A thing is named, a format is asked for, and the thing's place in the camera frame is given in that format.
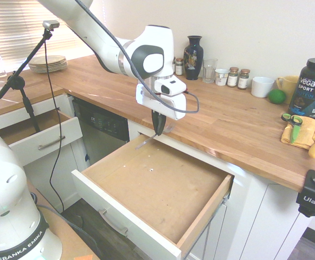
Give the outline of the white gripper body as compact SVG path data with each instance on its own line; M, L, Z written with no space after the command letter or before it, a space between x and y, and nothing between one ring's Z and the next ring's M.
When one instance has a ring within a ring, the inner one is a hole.
M156 100L143 86L139 83L136 87L136 100L139 104L152 109L153 111L159 112L174 120L179 120L185 116L184 112L175 111L175 109L186 110L187 100L184 94L177 94L175 96L168 96L161 94L159 98L164 101L167 105L174 108L171 109L163 105L160 101Z

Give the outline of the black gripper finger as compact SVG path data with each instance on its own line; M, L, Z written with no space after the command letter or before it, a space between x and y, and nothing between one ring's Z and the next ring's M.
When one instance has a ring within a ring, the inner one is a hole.
M152 123L153 123L153 128L154 128L155 134L158 134L159 113L152 110L151 115L152 115Z
M166 123L166 116L163 114L158 115L158 135L161 135Z

